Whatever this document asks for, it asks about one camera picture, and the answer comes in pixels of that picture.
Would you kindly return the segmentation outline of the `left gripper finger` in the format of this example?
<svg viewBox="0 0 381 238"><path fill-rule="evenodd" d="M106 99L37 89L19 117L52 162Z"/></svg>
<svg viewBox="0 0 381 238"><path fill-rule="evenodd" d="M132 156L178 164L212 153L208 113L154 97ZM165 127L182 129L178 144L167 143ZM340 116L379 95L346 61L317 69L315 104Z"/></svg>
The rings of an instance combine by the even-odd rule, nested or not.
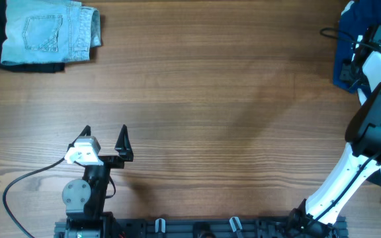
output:
<svg viewBox="0 0 381 238"><path fill-rule="evenodd" d="M86 125L84 129L81 131L81 133L68 145L68 149L74 146L74 143L77 141L79 137L83 136L90 136L91 135L91 127L89 125Z"/></svg>
<svg viewBox="0 0 381 238"><path fill-rule="evenodd" d="M129 162L134 160L134 153L128 137L128 128L125 124L122 125L114 149L122 160Z"/></svg>

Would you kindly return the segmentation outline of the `dark blue polo shirt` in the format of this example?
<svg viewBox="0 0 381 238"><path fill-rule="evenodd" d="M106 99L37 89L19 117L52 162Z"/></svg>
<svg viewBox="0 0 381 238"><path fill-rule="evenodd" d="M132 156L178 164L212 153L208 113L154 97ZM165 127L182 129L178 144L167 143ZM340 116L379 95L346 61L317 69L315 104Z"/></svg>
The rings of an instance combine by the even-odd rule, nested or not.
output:
<svg viewBox="0 0 381 238"><path fill-rule="evenodd" d="M374 24L381 24L381 0L349 1L341 13L338 29L360 40L367 28ZM353 56L354 51L350 43L337 43L333 84L350 93L357 92L360 102L364 103L371 94L371 90L365 86L355 86L352 81L347 83L339 78L342 67L348 64Z"/></svg>

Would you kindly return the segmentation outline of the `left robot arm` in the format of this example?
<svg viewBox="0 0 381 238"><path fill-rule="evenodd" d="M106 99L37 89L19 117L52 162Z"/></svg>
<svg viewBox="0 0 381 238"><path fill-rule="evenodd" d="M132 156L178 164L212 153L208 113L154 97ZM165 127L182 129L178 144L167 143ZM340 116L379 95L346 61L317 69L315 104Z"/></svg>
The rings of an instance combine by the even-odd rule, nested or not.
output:
<svg viewBox="0 0 381 238"><path fill-rule="evenodd" d="M68 182L62 191L66 222L57 223L55 238L119 238L126 234L112 212L105 212L108 185L112 182L110 171L122 169L132 162L134 154L125 125L120 130L114 146L116 155L99 155L101 147L86 126L81 134L68 146L64 159L69 164L84 167L81 179Z"/></svg>

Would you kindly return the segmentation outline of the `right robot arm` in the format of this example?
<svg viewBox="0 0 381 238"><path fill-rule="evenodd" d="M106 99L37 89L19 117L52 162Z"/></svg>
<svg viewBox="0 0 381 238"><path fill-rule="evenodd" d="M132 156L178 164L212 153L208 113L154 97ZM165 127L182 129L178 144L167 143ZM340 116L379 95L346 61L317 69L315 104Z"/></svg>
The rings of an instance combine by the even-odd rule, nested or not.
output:
<svg viewBox="0 0 381 238"><path fill-rule="evenodd" d="M381 174L381 25L368 27L365 35L346 42L355 53L347 77L365 84L371 94L359 94L361 108L345 132L345 150L320 188L291 211L284 232L291 237L327 237L343 206L376 171Z"/></svg>

